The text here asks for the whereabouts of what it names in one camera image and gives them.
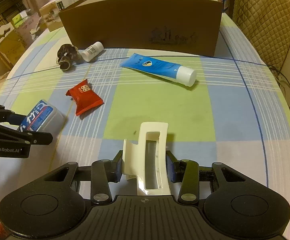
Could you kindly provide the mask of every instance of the table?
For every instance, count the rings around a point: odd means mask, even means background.
[[[290,204],[290,111],[271,72],[246,37],[223,14],[215,57],[144,49],[106,49],[95,61],[62,72],[56,54],[70,43],[64,28],[45,32],[24,53],[0,91],[0,104],[27,114],[48,100],[67,116],[49,146],[33,146],[28,159],[0,158],[0,200],[69,161],[90,165],[112,159],[123,139],[137,140],[142,122],[168,122],[168,143],[178,159],[201,166],[223,162],[283,195]],[[197,70],[191,88],[121,68],[134,52]],[[65,93],[84,79],[104,105],[75,116]],[[112,193],[133,193],[127,183]],[[89,198],[89,185],[80,194]],[[290,222],[284,236],[290,239]]]

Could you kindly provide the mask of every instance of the red snack packet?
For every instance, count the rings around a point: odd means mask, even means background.
[[[71,96],[75,100],[76,115],[80,115],[93,107],[104,104],[103,100],[89,88],[87,79],[68,90],[66,95]]]

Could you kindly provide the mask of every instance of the blue label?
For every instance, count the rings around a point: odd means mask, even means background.
[[[176,78],[177,70],[181,65],[134,53],[121,66],[155,75]]]
[[[18,127],[18,131],[37,131],[52,111],[53,107],[43,100],[39,101],[22,121],[21,125]]]

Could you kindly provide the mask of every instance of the cardboard box with white top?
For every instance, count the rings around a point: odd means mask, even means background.
[[[51,0],[40,9],[44,22],[50,31],[56,30],[63,26],[58,15],[59,12],[76,1],[78,0]]]
[[[213,56],[221,0],[79,0],[60,12],[72,44]]]

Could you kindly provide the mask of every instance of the quilted fabric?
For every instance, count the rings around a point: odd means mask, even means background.
[[[235,0],[233,21],[261,59],[280,69],[290,46],[290,0]]]

